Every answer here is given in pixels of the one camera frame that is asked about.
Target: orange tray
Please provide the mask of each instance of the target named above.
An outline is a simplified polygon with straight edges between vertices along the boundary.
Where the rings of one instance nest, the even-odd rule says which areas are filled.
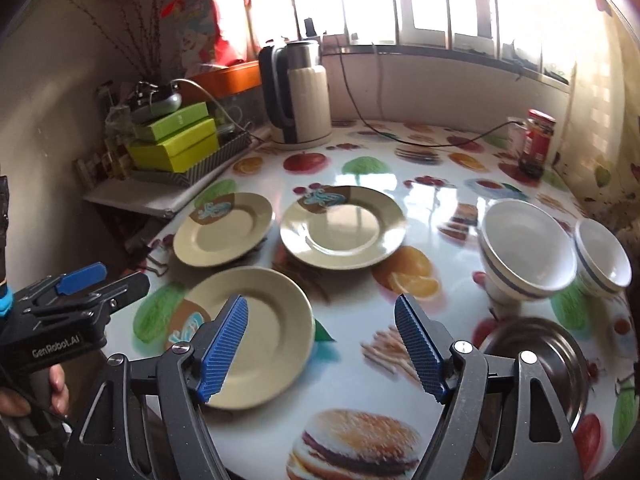
[[[216,99],[244,92],[262,84],[257,61],[230,66],[215,72],[190,77]],[[182,94],[182,106],[207,101],[207,96],[188,83],[178,83]]]

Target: stainless steel bowl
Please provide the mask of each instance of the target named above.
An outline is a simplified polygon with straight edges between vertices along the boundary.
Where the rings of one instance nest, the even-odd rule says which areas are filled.
[[[523,350],[538,356],[551,385],[558,395],[571,431],[580,422],[587,405],[589,390],[587,363],[575,339],[561,326],[548,319],[521,317],[501,324],[482,343],[485,354],[516,358]],[[499,399],[488,396],[482,408],[478,451],[488,449]]]

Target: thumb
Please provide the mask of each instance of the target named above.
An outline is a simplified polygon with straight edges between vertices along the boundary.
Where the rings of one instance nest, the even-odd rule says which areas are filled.
[[[18,393],[8,388],[0,388],[0,415],[26,416],[31,413],[31,405]]]

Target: screw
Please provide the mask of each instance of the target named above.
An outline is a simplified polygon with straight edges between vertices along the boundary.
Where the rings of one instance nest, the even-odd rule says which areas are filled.
[[[191,346],[186,341],[180,341],[179,343],[174,343],[171,347],[171,350],[174,354],[185,354],[189,351]]]
[[[538,360],[538,357],[530,350],[525,350],[520,353],[520,358],[527,364],[532,365]]]
[[[456,341],[453,348],[461,354],[471,354],[471,351],[473,350],[473,346],[467,341]]]
[[[124,355],[122,354],[114,354],[107,359],[107,364],[109,366],[118,366],[124,362]]]

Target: electric kettle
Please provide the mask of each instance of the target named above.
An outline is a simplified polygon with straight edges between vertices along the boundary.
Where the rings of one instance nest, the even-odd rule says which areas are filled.
[[[312,148],[329,141],[331,114],[326,70],[317,41],[265,46],[258,54],[262,92],[282,150]]]

